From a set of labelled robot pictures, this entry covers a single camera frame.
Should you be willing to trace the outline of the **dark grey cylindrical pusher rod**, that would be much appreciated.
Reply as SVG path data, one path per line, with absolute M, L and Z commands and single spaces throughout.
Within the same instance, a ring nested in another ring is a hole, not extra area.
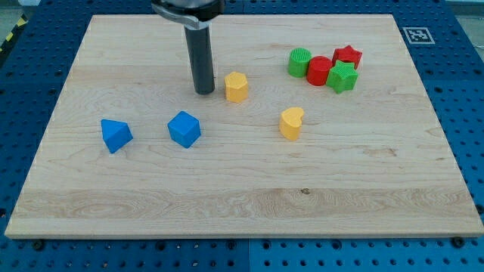
M 215 89 L 215 79 L 209 27 L 204 29 L 185 27 L 185 38 L 194 90 L 201 95 L 211 94 Z

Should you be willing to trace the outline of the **black silver end effector mount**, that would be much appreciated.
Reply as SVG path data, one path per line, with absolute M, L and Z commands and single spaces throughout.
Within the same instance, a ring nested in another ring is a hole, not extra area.
M 151 0 L 151 6 L 164 19 L 201 30 L 224 13 L 225 0 Z

